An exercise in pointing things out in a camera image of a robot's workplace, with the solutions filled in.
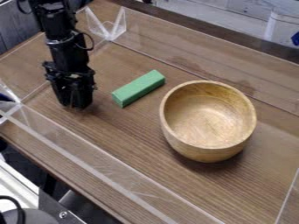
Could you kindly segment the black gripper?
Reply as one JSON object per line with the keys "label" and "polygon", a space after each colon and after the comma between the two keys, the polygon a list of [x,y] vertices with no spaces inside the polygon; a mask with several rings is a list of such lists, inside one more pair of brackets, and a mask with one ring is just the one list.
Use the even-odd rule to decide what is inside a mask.
{"label": "black gripper", "polygon": [[85,38],[47,40],[53,61],[45,61],[46,79],[66,107],[85,109],[93,103],[95,71],[90,68],[90,51]]}

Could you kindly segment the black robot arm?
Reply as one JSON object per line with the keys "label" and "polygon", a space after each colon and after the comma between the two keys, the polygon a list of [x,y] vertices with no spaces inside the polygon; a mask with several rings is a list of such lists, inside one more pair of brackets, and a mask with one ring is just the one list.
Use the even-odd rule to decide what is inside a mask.
{"label": "black robot arm", "polygon": [[77,29],[77,12],[69,0],[17,0],[19,11],[34,14],[41,31],[46,35],[53,61],[45,61],[46,79],[65,107],[85,109],[93,103],[97,88],[95,70],[90,68],[90,54],[95,46],[87,46],[94,38]]}

